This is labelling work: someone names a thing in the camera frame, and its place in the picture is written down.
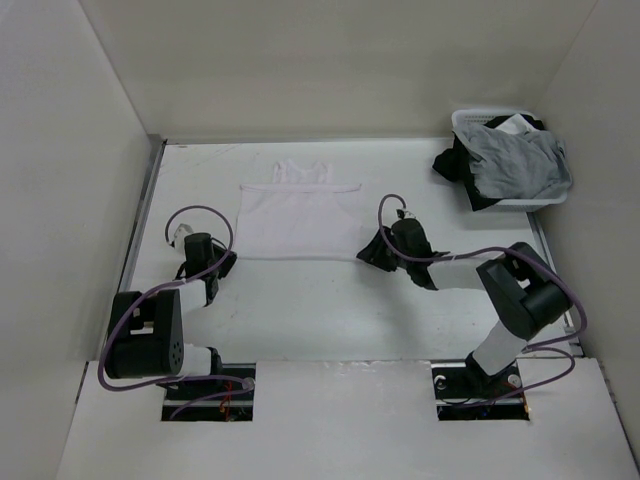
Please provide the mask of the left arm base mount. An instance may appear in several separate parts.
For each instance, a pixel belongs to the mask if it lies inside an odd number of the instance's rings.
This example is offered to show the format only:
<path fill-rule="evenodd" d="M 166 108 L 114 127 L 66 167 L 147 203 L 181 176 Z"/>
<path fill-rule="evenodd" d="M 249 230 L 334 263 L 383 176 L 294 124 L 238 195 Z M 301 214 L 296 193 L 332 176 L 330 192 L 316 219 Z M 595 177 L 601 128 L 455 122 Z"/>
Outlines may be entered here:
<path fill-rule="evenodd" d="M 165 388 L 163 422 L 249 422 L 253 420 L 253 390 L 230 380 L 181 382 Z"/>

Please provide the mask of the white garment in basket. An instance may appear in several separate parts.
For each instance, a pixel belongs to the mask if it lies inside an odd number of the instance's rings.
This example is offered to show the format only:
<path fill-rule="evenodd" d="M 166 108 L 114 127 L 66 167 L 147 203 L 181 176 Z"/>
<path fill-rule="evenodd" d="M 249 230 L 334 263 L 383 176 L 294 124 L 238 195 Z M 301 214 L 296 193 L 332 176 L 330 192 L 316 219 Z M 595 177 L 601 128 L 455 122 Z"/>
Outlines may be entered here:
<path fill-rule="evenodd" d="M 519 135 L 527 132 L 535 132 L 537 128 L 532 125 L 522 114 L 508 117 L 504 122 L 495 127 L 495 130 L 510 135 Z"/>

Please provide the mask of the grey tank top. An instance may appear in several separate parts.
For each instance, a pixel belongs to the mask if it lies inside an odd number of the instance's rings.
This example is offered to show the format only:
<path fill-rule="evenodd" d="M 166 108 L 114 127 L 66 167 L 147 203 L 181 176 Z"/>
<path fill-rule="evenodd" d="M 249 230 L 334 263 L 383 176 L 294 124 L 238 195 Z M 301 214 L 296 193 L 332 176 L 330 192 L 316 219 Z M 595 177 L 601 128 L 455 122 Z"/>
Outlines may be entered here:
<path fill-rule="evenodd" d="M 453 133 L 471 155 L 480 194 L 493 199 L 553 199 L 573 184 L 565 144 L 549 131 L 517 134 L 466 123 Z"/>

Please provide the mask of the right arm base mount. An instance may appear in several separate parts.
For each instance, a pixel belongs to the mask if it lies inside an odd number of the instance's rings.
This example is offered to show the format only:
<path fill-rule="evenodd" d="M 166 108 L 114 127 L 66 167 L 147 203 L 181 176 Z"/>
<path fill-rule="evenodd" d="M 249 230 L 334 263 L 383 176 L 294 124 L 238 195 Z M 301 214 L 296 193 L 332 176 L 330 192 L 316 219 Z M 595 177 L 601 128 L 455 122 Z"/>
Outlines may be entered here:
<path fill-rule="evenodd" d="M 516 362 L 493 377 L 486 377 L 466 361 L 431 364 L 436 414 L 440 421 L 528 421 L 523 393 L 503 398 L 523 386 Z"/>

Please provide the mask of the black tank top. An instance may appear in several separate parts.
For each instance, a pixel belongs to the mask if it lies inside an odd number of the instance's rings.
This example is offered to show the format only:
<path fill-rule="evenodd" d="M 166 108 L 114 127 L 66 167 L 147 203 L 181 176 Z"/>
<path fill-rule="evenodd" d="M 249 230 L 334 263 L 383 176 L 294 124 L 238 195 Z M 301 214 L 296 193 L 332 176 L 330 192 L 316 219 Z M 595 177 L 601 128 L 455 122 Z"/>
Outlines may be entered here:
<path fill-rule="evenodd" d="M 525 116 L 527 120 L 534 125 L 537 130 L 545 131 L 545 125 L 541 120 L 533 120 L 530 116 Z M 495 129 L 496 126 L 504 122 L 508 117 L 501 116 L 494 118 L 485 124 L 479 124 L 489 129 Z M 494 202 L 504 199 L 493 199 L 484 197 L 475 186 L 474 177 L 469 168 L 469 160 L 471 155 L 462 145 L 457 137 L 454 137 L 451 148 L 446 149 L 434 159 L 432 169 L 451 183 L 461 183 L 466 191 L 471 209 L 474 212 L 484 210 L 487 206 Z"/>

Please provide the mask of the white tank top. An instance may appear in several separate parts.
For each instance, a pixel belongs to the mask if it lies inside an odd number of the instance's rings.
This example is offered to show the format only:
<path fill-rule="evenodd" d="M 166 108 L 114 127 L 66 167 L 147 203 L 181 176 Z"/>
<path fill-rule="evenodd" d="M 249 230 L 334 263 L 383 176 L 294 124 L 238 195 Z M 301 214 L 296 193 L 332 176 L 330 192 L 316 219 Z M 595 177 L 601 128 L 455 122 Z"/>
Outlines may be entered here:
<path fill-rule="evenodd" d="M 333 167 L 274 165 L 269 183 L 244 183 L 234 237 L 249 260 L 352 260 L 361 249 L 362 185 L 333 180 Z"/>

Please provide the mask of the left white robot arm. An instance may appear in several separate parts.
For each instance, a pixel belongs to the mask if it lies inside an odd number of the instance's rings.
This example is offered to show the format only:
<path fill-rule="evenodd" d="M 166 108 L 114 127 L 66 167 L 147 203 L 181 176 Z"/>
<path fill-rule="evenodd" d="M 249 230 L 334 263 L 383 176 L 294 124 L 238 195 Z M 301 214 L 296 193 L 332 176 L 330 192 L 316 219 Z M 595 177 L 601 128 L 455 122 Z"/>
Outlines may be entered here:
<path fill-rule="evenodd" d="M 228 253 L 208 233 L 179 228 L 173 246 L 184 251 L 177 278 L 184 280 L 222 260 L 221 266 L 202 278 L 170 287 L 147 298 L 139 291 L 121 292 L 112 302 L 108 334 L 114 338 L 104 362 L 111 379 L 190 377 L 190 386 L 206 399 L 224 387 L 219 353 L 213 347 L 187 344 L 185 317 L 213 303 L 219 280 L 234 266 L 237 255 Z"/>

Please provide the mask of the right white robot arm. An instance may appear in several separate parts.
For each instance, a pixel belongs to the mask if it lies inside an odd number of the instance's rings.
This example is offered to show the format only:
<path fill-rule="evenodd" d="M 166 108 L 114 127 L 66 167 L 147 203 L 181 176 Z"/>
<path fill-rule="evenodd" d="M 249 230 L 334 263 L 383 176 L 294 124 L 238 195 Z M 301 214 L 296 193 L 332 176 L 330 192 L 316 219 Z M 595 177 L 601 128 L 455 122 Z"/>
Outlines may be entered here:
<path fill-rule="evenodd" d="M 426 290 L 487 294 L 498 321 L 467 356 L 463 373 L 466 388 L 479 396 L 495 389 L 500 374 L 525 351 L 529 341 L 574 305 L 529 244 L 515 243 L 494 258 L 454 257 L 434 250 L 414 218 L 384 226 L 356 258 L 385 272 L 403 269 L 414 284 Z"/>

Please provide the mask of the white plastic laundry basket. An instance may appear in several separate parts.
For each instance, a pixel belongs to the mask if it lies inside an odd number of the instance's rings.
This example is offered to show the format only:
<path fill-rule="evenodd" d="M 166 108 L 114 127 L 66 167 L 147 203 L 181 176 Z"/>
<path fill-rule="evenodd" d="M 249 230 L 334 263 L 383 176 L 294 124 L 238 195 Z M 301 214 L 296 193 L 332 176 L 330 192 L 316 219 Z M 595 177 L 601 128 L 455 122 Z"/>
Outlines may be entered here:
<path fill-rule="evenodd" d="M 533 120 L 538 121 L 538 118 L 534 114 L 526 110 L 508 107 L 478 107 L 454 111 L 451 114 L 451 123 L 453 127 L 463 123 L 485 124 L 497 117 L 510 117 L 516 114 L 530 116 Z M 533 213 L 547 206 L 562 204 L 566 201 L 567 197 L 568 192 L 564 191 L 549 199 L 505 199 L 492 203 L 484 208 L 484 211 Z"/>

